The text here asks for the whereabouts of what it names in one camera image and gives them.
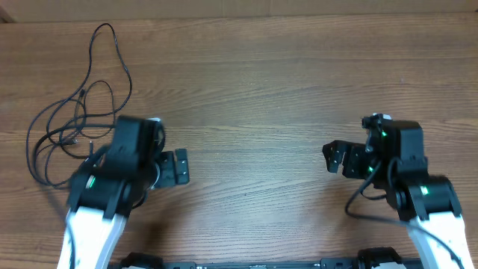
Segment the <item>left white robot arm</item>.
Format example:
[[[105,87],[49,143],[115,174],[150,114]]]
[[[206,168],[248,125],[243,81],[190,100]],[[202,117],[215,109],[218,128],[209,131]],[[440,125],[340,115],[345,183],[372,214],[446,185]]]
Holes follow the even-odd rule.
[[[150,191],[186,185],[186,149],[164,150],[160,119],[121,116],[111,144],[80,165],[70,181],[59,268],[106,268],[131,211]]]

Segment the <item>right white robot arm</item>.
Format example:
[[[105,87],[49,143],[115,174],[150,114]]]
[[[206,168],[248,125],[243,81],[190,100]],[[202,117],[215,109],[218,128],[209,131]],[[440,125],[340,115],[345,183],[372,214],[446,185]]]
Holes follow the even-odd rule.
[[[363,181],[348,199],[346,215],[405,227],[423,268],[472,268],[459,198],[446,176],[429,174],[420,124],[374,114],[361,126],[364,143],[334,140],[322,148],[330,173]],[[377,199],[397,212],[396,220],[350,210],[369,186],[384,192]]]

